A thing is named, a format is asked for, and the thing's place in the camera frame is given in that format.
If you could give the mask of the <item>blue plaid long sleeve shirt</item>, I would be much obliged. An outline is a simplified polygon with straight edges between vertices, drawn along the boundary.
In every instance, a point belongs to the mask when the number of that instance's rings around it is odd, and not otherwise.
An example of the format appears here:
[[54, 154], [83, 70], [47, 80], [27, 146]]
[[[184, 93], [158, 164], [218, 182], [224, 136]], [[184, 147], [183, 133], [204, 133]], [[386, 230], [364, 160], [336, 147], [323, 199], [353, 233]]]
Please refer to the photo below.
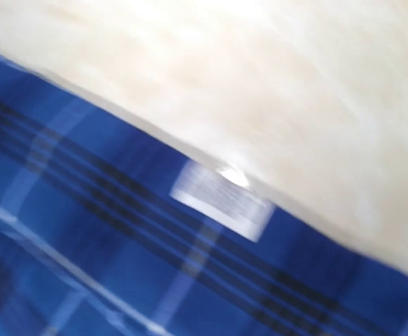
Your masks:
[[0, 57], [0, 335], [408, 335], [408, 277]]

